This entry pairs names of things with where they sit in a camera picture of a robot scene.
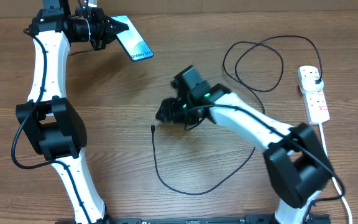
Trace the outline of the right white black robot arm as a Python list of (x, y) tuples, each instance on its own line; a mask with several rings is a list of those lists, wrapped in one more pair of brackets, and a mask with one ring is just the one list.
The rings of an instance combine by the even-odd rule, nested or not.
[(211, 86), (190, 65), (174, 77), (175, 97), (161, 102), (155, 117), (163, 123), (182, 123), (191, 129), (205, 119), (230, 129), (253, 145), (264, 157), (270, 183), (280, 198), (272, 215), (248, 215), (249, 223), (330, 223), (315, 216), (312, 206), (333, 167), (313, 128), (281, 123), (255, 110), (228, 87)]

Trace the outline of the Samsung Galaxy smartphone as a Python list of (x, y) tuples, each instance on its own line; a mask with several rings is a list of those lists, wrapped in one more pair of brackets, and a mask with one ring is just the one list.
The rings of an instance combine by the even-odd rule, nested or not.
[(146, 60), (154, 56), (151, 48), (140, 35), (128, 16), (113, 16), (112, 19), (128, 25), (129, 29), (120, 32), (117, 35), (117, 39), (133, 62)]

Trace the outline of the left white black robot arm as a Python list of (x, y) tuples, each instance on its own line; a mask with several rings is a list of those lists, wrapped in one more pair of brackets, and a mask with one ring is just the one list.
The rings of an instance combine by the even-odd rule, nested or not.
[(71, 14), (68, 1), (44, 1), (24, 34), (34, 43), (31, 91), (16, 106), (20, 126), (11, 146), (13, 163), (25, 170), (52, 166), (75, 213), (74, 223), (111, 223), (86, 161), (85, 124), (67, 99), (66, 66), (73, 43), (89, 42), (94, 51), (123, 41), (131, 22), (109, 17), (97, 1), (80, 1)]

